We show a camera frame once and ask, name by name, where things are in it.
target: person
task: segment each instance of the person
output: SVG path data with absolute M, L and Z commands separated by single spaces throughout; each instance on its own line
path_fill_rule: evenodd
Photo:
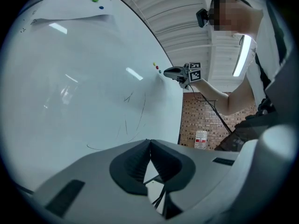
M 247 35 L 252 38 L 247 57 L 251 60 L 251 64 L 248 66 L 244 80 L 232 93 L 229 95 L 222 93 L 204 79 L 191 83 L 207 99 L 217 100 L 215 105 L 219 113 L 230 115 L 254 102 L 258 107 L 266 98 L 265 86 L 270 83 L 279 69 L 283 59 L 281 56 L 286 55 L 285 42 L 281 38 L 286 38 L 287 32 L 282 32 L 281 26 L 276 22 L 277 27 L 273 28 L 271 13 L 272 9 L 269 11 L 269 8 L 254 9 L 245 0 L 211 1 L 208 19 L 215 31 L 229 31 L 232 34 Z M 289 39 L 288 47 L 292 46 L 291 43 Z

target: black strap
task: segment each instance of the black strap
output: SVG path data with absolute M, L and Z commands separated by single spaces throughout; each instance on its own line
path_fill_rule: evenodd
M 277 49 L 278 49 L 278 55 L 279 55 L 279 64 L 281 64 L 286 55 L 284 32 L 282 31 L 282 29 L 280 28 L 280 26 L 277 22 L 277 19 L 275 17 L 275 14 L 273 12 L 273 9 L 272 9 L 269 1 L 266 1 L 266 5 L 267 5 L 268 13 L 269 13 L 272 25 L 273 25 L 274 36 L 275 36 L 276 45 L 277 45 Z
M 260 61 L 258 59 L 258 56 L 256 54 L 255 56 L 255 60 L 256 60 L 256 64 L 258 65 L 260 71 L 261 71 L 261 75 L 260 75 L 260 78 L 261 78 L 261 81 L 263 83 L 263 90 L 265 91 L 265 89 L 267 88 L 267 86 L 270 84 L 271 80 L 269 80 L 269 78 L 267 77 L 265 71 L 263 70 L 261 64 L 260 64 Z

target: ceiling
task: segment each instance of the ceiling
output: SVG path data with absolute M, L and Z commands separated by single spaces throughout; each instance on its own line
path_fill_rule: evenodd
M 174 66 L 200 62 L 203 78 L 220 91 L 233 91 L 243 80 L 249 61 L 239 77 L 233 77 L 241 36 L 200 28 L 196 12 L 209 9 L 211 0 L 124 0 L 148 24 Z M 263 0 L 246 0 L 261 8 Z

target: black cable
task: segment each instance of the black cable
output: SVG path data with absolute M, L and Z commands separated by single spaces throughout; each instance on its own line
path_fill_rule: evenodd
M 244 40 L 244 35 L 241 37 L 240 41 L 239 41 L 239 45 L 241 45 L 241 42 Z
M 159 177 L 159 175 L 157 175 L 157 176 L 155 176 L 155 177 L 153 177 L 153 178 L 147 180 L 147 181 L 144 182 L 143 184 L 146 185 L 146 184 L 148 184 L 148 183 L 151 182 L 151 181 L 155 181 L 155 179 L 158 178 L 158 177 Z
M 165 190 L 165 186 L 163 186 L 163 188 L 162 188 L 162 191 L 161 191 L 161 193 L 160 193 L 160 196 L 152 203 L 152 204 L 155 204 L 155 208 L 157 209 L 158 208 L 158 206 L 159 206 L 159 204 L 160 204 L 160 202 L 161 202 L 161 200 L 162 200 L 162 198 L 163 198 L 163 196 L 164 196 L 164 193 L 166 192 L 166 190 Z
M 27 193 L 30 194 L 30 195 L 33 195 L 33 193 L 34 193 L 33 191 L 31 191 L 31 190 L 29 190 L 29 189 L 27 189 L 27 188 L 25 188 L 25 187 L 23 187 L 23 186 L 17 184 L 16 182 L 14 182 L 14 184 L 15 184 L 15 186 L 16 186 L 18 189 L 20 189 L 20 190 L 22 190 L 22 191 L 24 191 L 24 192 L 27 192 Z
M 216 109 L 216 105 L 215 105 L 215 103 L 216 103 L 216 101 L 218 101 L 218 100 L 207 100 L 207 98 L 204 97 L 203 94 L 201 94 L 201 95 L 202 95 L 202 97 L 204 98 L 204 100 L 199 100 L 199 99 L 197 99 L 197 98 L 195 97 L 195 92 L 194 92 L 194 89 L 192 88 L 192 86 L 191 86 L 191 85 L 189 85 L 189 86 L 191 87 L 191 89 L 192 89 L 192 91 L 193 91 L 194 98 L 195 98 L 197 101 L 199 101 L 199 102 L 207 102 L 207 103 L 211 106 L 211 108 L 212 108 L 212 110 L 215 112 L 215 114 L 218 116 L 218 118 L 220 119 L 220 121 L 222 122 L 222 124 L 223 124 L 223 126 L 226 128 L 226 130 L 229 132 L 229 134 L 232 134 L 233 132 L 230 130 L 230 128 L 229 128 L 228 125 L 225 123 L 225 121 L 222 119 L 222 117 L 220 116 L 220 114 L 218 113 L 218 111 L 217 111 L 217 109 Z

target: whiteboard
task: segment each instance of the whiteboard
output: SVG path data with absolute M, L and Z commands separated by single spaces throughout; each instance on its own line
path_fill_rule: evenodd
M 2 154 L 28 189 L 92 152 L 143 139 L 178 141 L 183 91 L 153 66 L 163 72 L 171 63 L 142 20 L 121 0 L 109 1 L 113 15 L 35 22 L 37 3 L 7 35 Z

